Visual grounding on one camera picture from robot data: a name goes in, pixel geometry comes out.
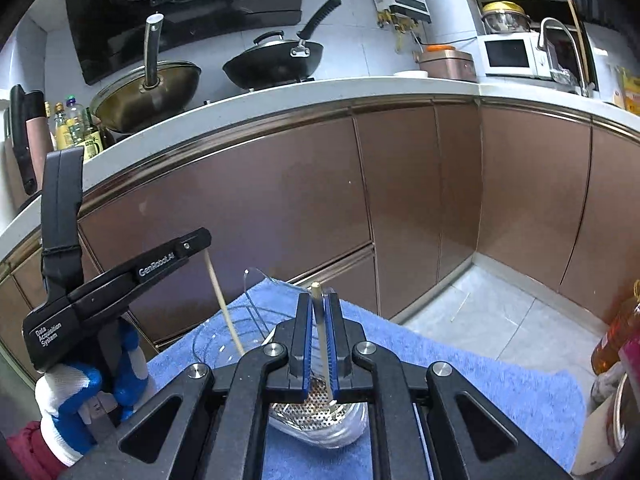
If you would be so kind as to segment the dark red sleeve forearm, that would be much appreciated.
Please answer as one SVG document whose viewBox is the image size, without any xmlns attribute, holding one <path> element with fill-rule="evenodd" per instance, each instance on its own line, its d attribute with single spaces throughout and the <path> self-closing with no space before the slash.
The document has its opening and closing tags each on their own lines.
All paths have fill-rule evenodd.
<svg viewBox="0 0 640 480">
<path fill-rule="evenodd" d="M 40 422 L 29 422 L 6 442 L 29 479 L 55 480 L 67 469 L 44 442 Z"/>
</svg>

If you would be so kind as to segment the blue white gloved left hand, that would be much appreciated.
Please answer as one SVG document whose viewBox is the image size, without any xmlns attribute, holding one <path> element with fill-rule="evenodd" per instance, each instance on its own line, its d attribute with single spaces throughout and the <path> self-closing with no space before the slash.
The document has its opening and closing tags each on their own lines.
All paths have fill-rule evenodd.
<svg viewBox="0 0 640 480">
<path fill-rule="evenodd" d="M 107 419 L 109 414 L 120 411 L 123 422 L 156 391 L 138 331 L 121 318 L 118 336 L 122 354 L 111 393 L 103 390 L 101 372 L 81 362 L 55 365 L 36 382 L 43 441 L 66 467 L 73 466 L 96 445 L 90 431 L 96 419 Z"/>
</svg>

